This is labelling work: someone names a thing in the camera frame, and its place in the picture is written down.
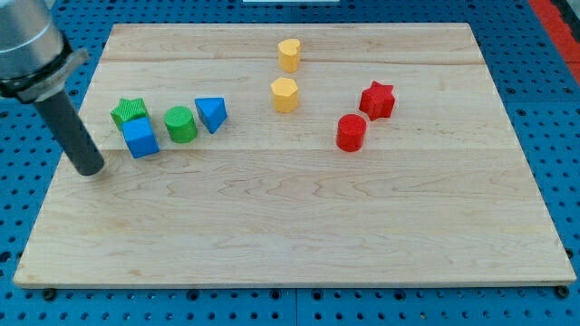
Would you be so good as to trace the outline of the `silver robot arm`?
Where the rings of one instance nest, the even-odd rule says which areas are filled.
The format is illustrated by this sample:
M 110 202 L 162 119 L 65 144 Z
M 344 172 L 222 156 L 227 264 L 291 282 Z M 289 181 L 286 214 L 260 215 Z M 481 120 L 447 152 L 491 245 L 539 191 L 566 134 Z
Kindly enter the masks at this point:
M 90 58 L 74 50 L 43 0 L 1 0 L 1 96 L 45 101 Z

